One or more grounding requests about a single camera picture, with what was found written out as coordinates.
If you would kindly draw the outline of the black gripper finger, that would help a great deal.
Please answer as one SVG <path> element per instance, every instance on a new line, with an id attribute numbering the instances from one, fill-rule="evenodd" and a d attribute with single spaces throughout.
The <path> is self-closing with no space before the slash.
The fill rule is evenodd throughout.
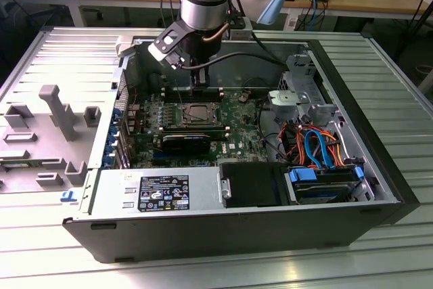
<path id="1" fill-rule="evenodd" d="M 206 89 L 209 87 L 209 74 L 207 70 L 193 70 L 191 72 L 191 87 L 193 89 Z"/>

